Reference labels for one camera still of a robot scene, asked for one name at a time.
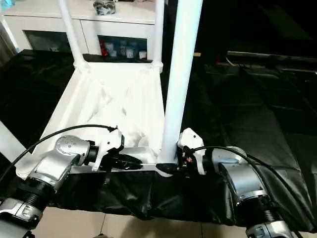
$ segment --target small container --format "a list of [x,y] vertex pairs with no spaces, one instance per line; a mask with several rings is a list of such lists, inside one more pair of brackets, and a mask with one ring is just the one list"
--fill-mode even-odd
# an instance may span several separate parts
[[109,52],[109,55],[111,57],[117,57],[117,51],[111,51],[111,52]]
[[126,40],[120,41],[120,53],[122,56],[127,55],[127,41]]
[[148,57],[147,51],[140,51],[140,52],[139,52],[139,59],[141,59],[141,60],[146,60],[147,57]]
[[105,47],[107,49],[108,52],[112,52],[113,51],[113,43],[105,43]]
[[132,59],[134,58],[135,50],[133,47],[127,47],[127,58]]

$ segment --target black cloth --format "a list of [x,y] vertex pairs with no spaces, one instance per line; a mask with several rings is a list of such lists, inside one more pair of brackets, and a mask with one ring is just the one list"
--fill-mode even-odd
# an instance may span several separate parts
[[[85,56],[100,61],[99,56]],[[194,60],[182,128],[191,127],[205,145],[235,145],[272,165],[317,219],[317,77],[314,73],[202,67]],[[0,69],[0,120],[28,146],[48,123],[73,72],[69,54],[23,51]],[[164,99],[168,72],[161,76]],[[0,170],[8,162],[0,159]],[[260,169],[290,228],[316,231],[284,186]],[[51,206],[140,219],[164,217],[243,226],[230,191],[214,173],[164,178],[154,172],[70,175]],[[20,182],[14,171],[1,184],[3,197]]]

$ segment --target black cable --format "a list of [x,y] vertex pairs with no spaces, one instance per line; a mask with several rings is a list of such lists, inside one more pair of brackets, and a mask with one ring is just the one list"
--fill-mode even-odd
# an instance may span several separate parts
[[299,232],[294,232],[298,238],[303,238],[303,236]]
[[43,141],[56,136],[58,134],[61,134],[63,132],[69,131],[69,130],[74,130],[74,129],[78,129],[78,128],[86,128],[86,127],[99,127],[99,128],[105,128],[108,129],[110,132],[116,130],[116,128],[110,127],[110,126],[106,126],[106,125],[96,125],[96,124],[88,124],[88,125],[76,125],[76,126],[71,126],[68,128],[65,128],[63,130],[59,130],[56,131],[50,135],[47,135],[45,137],[43,137],[42,139],[38,140],[37,142],[35,142],[33,145],[31,145],[29,148],[27,148],[25,151],[23,151],[4,171],[4,173],[1,175],[0,178],[0,183],[2,182],[3,178],[6,176],[6,174],[10,171],[10,169],[16,164],[18,163],[23,156],[25,156],[28,152],[30,152],[30,150],[32,150],[35,146],[37,146],[38,144],[42,143]]
[[268,186],[268,184],[267,184],[267,182],[266,182],[266,180],[264,178],[264,175],[262,174],[260,169],[257,167],[257,165],[251,160],[254,160],[254,161],[258,162],[259,164],[265,166],[274,175],[276,175],[276,177],[283,183],[283,185],[286,187],[286,189],[291,193],[291,195],[294,197],[296,202],[299,204],[299,206],[301,207],[301,209],[303,210],[303,212],[305,213],[305,215],[309,219],[310,223],[313,225],[314,229],[317,228],[314,219],[310,216],[310,213],[306,210],[304,204],[301,202],[301,200],[298,199],[298,197],[296,196],[296,194],[294,193],[292,188],[286,183],[286,181],[270,165],[268,165],[265,162],[255,158],[254,156],[248,155],[248,157],[247,157],[247,156],[241,154],[240,152],[238,152],[238,151],[236,151],[234,149],[231,149],[231,148],[228,148],[228,147],[223,147],[223,146],[202,146],[202,147],[198,147],[198,148],[195,148],[195,149],[191,149],[191,152],[194,153],[195,151],[204,150],[204,149],[223,149],[223,150],[230,151],[230,152],[232,152],[232,153],[234,153],[236,155],[239,155],[240,157],[245,159],[254,168],[254,170],[258,173],[259,177],[261,178],[261,180],[263,182],[263,185],[265,186],[265,189],[266,189],[268,195],[271,197],[271,200],[275,203],[275,205],[277,205],[278,203],[276,202],[276,200],[275,200],[275,198],[273,196],[273,193],[272,193],[270,187]]
[[256,161],[257,163],[259,163],[260,165],[265,166],[268,170],[270,170],[280,181],[281,183],[286,187],[287,191],[289,191],[289,193],[293,196],[293,198],[295,199],[295,201],[298,203],[298,205],[300,206],[300,208],[302,209],[302,211],[304,211],[305,215],[307,216],[308,220],[311,222],[311,224],[314,226],[314,228],[317,228],[317,225],[314,221],[314,219],[311,217],[309,211],[307,211],[305,205],[302,203],[302,201],[298,198],[298,196],[295,194],[295,192],[293,191],[293,189],[291,188],[290,185],[288,185],[288,183],[282,178],[281,175],[279,175],[279,173],[277,171],[275,171],[275,169],[273,169],[270,165],[268,165],[267,163],[259,160],[258,158],[252,156],[252,155],[247,155],[250,159]]

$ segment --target black mat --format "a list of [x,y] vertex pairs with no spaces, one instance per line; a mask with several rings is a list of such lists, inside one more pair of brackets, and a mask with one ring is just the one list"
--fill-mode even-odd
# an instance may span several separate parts
[[[87,56],[86,60],[100,58]],[[40,137],[72,75],[72,64],[68,54],[23,51],[0,69],[0,120],[25,146]],[[162,75],[163,95],[167,75]],[[182,127],[191,127],[205,145],[239,146],[274,166],[317,218],[316,91],[314,73],[205,68],[195,60]],[[1,170],[6,164],[6,159],[0,159]],[[316,231],[283,185],[261,170],[287,211],[284,216],[291,229]],[[140,219],[244,225],[234,214],[227,185],[213,173],[193,179],[163,178],[152,172],[113,173],[109,187],[103,187],[104,176],[70,175],[52,205],[133,214]],[[7,180],[19,182],[14,171]],[[2,187],[5,193],[10,191]]]

